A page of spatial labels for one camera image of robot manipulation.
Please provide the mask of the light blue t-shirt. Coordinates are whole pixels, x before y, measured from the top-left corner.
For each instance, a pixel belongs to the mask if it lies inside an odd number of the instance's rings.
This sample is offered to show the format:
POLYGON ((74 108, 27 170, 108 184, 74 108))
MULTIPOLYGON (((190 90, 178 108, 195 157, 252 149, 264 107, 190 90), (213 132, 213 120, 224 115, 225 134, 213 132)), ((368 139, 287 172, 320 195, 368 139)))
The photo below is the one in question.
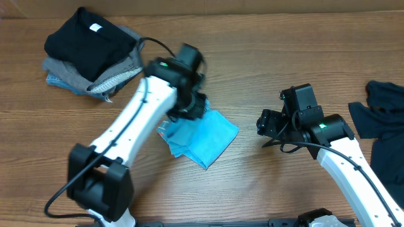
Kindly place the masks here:
POLYGON ((203 117, 196 120, 164 120, 158 134, 168 144, 171 155, 188 157, 205 170, 227 149, 239 128, 206 101, 203 117))

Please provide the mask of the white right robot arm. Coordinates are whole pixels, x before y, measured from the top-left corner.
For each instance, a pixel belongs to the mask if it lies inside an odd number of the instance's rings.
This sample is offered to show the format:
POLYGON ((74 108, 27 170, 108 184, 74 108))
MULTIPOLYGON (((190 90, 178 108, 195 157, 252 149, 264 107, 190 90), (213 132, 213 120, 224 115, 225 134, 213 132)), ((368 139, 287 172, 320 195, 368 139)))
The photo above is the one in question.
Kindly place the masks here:
POLYGON ((264 109, 256 122, 267 147, 293 144, 307 148, 331 175, 362 226, 403 226, 403 211, 372 171, 352 130, 321 107, 294 113, 264 109))

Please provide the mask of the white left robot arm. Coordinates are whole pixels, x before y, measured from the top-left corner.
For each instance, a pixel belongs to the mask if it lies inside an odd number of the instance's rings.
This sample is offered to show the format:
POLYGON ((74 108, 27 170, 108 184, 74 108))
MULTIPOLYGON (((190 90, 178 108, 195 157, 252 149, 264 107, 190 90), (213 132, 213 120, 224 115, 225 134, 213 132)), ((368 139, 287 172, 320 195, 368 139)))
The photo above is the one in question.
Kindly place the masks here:
POLYGON ((130 168, 163 115, 196 120, 206 95, 202 57, 151 61, 138 89, 112 125, 89 146, 76 144, 68 158, 67 196, 85 209, 94 226, 135 226, 129 207, 134 194, 130 168))

